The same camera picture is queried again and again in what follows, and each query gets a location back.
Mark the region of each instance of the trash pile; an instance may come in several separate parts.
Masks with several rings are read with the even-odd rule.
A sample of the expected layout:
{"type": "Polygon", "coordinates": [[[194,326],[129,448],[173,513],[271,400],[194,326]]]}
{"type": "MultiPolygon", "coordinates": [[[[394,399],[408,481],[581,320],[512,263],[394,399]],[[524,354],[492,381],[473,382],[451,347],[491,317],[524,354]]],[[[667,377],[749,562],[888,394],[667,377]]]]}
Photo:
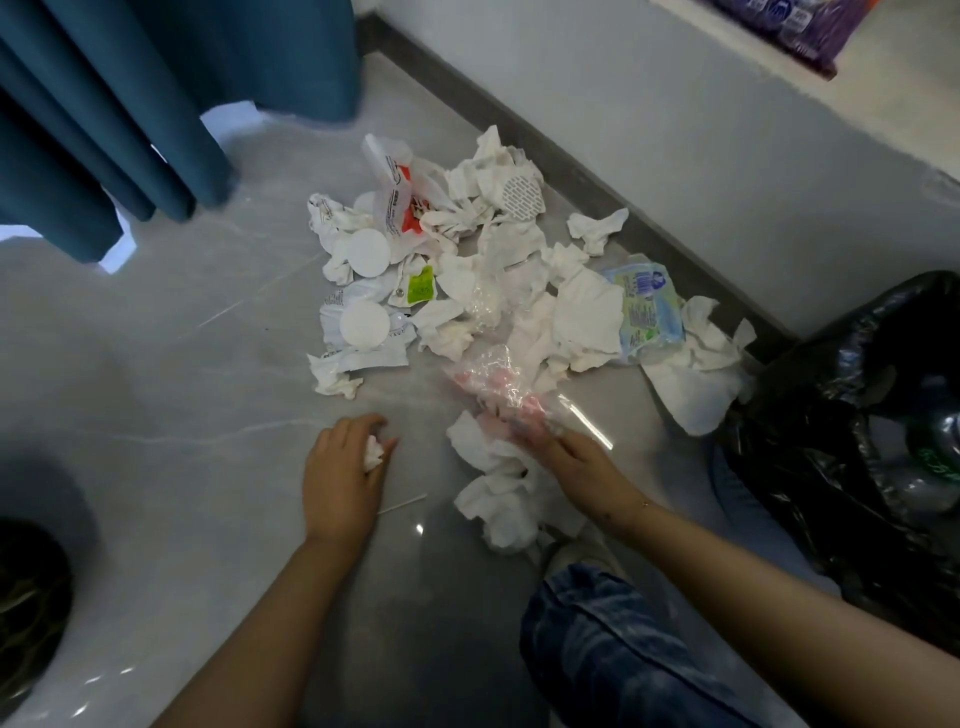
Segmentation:
{"type": "Polygon", "coordinates": [[[642,255],[603,273],[585,265],[623,228],[627,209],[603,220],[574,213],[567,228],[583,249],[548,246],[537,224],[543,176],[522,149],[500,143],[496,126],[450,170],[372,134],[363,154],[377,190],[353,207],[322,194],[307,203],[330,255],[324,276],[342,286],[320,309],[326,353],[307,355],[316,391],[352,400],[363,378],[350,373],[409,366],[418,339],[420,351],[455,362],[449,375],[486,408],[477,418],[464,412],[447,431],[484,473],[455,502],[484,522],[491,547],[514,552],[541,524],[570,536],[584,524],[553,477],[507,442],[494,414],[552,419],[551,398],[570,372],[639,363],[678,422],[704,434],[749,381],[739,365],[753,340],[748,322],[731,341],[708,320],[716,302],[683,304],[666,270],[642,255]],[[476,254],[460,255],[477,231],[476,254]],[[502,322],[512,323],[506,345],[477,341],[480,352],[465,359],[502,322]],[[688,401],[690,388],[702,401],[688,401]]]}

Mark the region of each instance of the blue curtain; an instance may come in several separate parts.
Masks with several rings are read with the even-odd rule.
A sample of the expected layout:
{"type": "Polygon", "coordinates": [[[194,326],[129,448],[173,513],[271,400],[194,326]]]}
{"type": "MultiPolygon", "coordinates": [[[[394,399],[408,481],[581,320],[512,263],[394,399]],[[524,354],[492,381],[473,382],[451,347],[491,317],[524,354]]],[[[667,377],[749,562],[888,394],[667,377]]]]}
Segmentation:
{"type": "Polygon", "coordinates": [[[201,113],[347,121],[359,67],[349,0],[2,0],[0,223],[99,260],[120,236],[110,196],[140,220],[226,201],[201,113]]]}

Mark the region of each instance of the black garbage bag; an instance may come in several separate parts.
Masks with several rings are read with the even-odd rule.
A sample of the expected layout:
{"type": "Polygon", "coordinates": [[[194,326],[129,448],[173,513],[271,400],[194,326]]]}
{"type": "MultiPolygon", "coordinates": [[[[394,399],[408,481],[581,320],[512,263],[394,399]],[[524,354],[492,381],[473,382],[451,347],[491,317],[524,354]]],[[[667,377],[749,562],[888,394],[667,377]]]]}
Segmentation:
{"type": "Polygon", "coordinates": [[[960,565],[901,500],[867,421],[909,407],[931,376],[960,395],[957,331],[960,277],[908,280],[774,361],[720,439],[845,599],[960,656],[960,565]]]}

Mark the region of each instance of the person's right hand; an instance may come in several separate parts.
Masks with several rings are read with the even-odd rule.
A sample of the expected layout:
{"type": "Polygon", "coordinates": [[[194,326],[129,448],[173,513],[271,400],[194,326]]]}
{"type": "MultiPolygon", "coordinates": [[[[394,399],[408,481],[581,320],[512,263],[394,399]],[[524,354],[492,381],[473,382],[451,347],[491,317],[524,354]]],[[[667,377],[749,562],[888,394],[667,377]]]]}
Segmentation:
{"type": "Polygon", "coordinates": [[[514,421],[512,429],[514,442],[557,477],[570,502],[611,535],[616,536],[647,505],[646,496],[591,437],[572,430],[554,436],[532,420],[514,421]]]}
{"type": "Polygon", "coordinates": [[[343,418],[325,429],[306,457],[303,470],[303,515],[306,540],[343,555],[348,566],[367,542],[383,493],[383,478],[397,439],[383,444],[383,462],[364,473],[364,452],[373,430],[386,424],[382,415],[343,418]]]}

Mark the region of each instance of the crumpled tissue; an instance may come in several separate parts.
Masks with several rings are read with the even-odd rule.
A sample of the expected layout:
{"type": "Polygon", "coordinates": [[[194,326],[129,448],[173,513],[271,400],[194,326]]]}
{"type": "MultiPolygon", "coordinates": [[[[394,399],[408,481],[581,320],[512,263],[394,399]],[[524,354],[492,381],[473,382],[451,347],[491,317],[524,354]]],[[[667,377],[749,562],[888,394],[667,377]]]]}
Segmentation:
{"type": "Polygon", "coordinates": [[[445,179],[453,200],[482,196],[515,220],[534,220],[546,211],[540,191],[543,174],[523,150],[500,143],[496,126],[477,138],[473,159],[464,159],[445,179]]]}
{"type": "Polygon", "coordinates": [[[468,306],[473,299],[476,261],[476,255],[458,256],[444,253],[440,256],[437,284],[447,296],[463,306],[468,306]]]}
{"type": "Polygon", "coordinates": [[[310,363],[310,372],[317,378],[315,392],[330,397],[343,395],[348,400],[356,397],[357,389],[363,384],[361,376],[351,379],[347,374],[340,372],[334,363],[324,361],[324,358],[318,356],[308,354],[306,359],[310,363]]]}
{"type": "Polygon", "coordinates": [[[514,327],[507,338],[507,349],[524,377],[537,378],[541,362],[556,352],[553,317],[557,298],[544,292],[529,309],[514,315],[514,327]]]}
{"type": "Polygon", "coordinates": [[[464,312],[464,305],[453,299],[431,301],[410,317],[410,323],[421,329],[436,328],[447,321],[453,321],[464,312]]]}
{"type": "Polygon", "coordinates": [[[454,499],[468,520],[484,522],[484,540],[494,551],[516,553],[537,539],[541,523],[576,537],[587,519],[566,499],[560,485],[528,453],[485,432],[502,429],[488,413],[474,419],[463,412],[447,437],[464,460],[484,475],[454,499]]]}
{"type": "Polygon", "coordinates": [[[575,273],[584,267],[584,263],[590,260],[589,255],[573,243],[569,245],[554,243],[553,248],[541,248],[540,259],[549,270],[550,283],[555,288],[560,288],[561,283],[568,278],[572,278],[575,273]]]}
{"type": "Polygon", "coordinates": [[[445,356],[451,361],[460,361],[464,352],[473,343],[474,327],[470,321],[450,321],[436,328],[425,328],[420,332],[419,351],[429,349],[437,356],[445,356]]]}
{"type": "Polygon", "coordinates": [[[519,265],[503,272],[504,295],[514,311],[529,308],[537,297],[546,290],[550,282],[550,269],[543,264],[539,255],[533,255],[519,265]]]}
{"type": "Polygon", "coordinates": [[[383,462],[383,446],[377,442],[376,435],[367,438],[367,449],[363,454],[363,472],[369,473],[383,462]]]}
{"type": "Polygon", "coordinates": [[[453,299],[431,301],[421,308],[410,322],[420,334],[418,349],[429,347],[438,356],[460,361],[473,343],[473,326],[466,321],[453,321],[464,312],[462,303],[453,299]]]}
{"type": "MultiPolygon", "coordinates": [[[[493,219],[496,208],[487,200],[477,198],[474,201],[463,200],[454,210],[431,209],[423,213],[420,227],[427,234],[444,241],[460,242],[462,235],[470,235],[481,225],[493,219]]],[[[447,248],[446,252],[455,253],[447,248]]]]}
{"type": "Polygon", "coordinates": [[[623,230],[623,224],[627,222],[629,216],[630,212],[626,207],[603,220],[594,220],[574,212],[566,221],[566,228],[570,231],[571,237],[579,237],[584,241],[584,253],[591,257],[598,257],[603,254],[610,236],[623,230]]]}
{"type": "Polygon", "coordinates": [[[353,283],[353,269],[347,263],[346,239],[336,242],[330,260],[324,264],[324,278],[337,285],[353,283]]]}
{"type": "Polygon", "coordinates": [[[497,265],[509,268],[546,247],[546,236],[536,222],[518,222],[496,217],[483,227],[477,239],[477,253],[493,255],[497,265]]]}
{"type": "Polygon", "coordinates": [[[640,354],[640,366],[663,406],[695,437],[716,429],[733,400],[752,381],[740,362],[743,347],[756,339],[754,328],[745,319],[731,340],[709,320],[716,305],[713,299],[694,296],[681,311],[684,345],[640,354]]]}
{"type": "Polygon", "coordinates": [[[583,266],[560,284],[553,317],[557,353],[574,372],[620,355],[623,289],[583,266]]]}

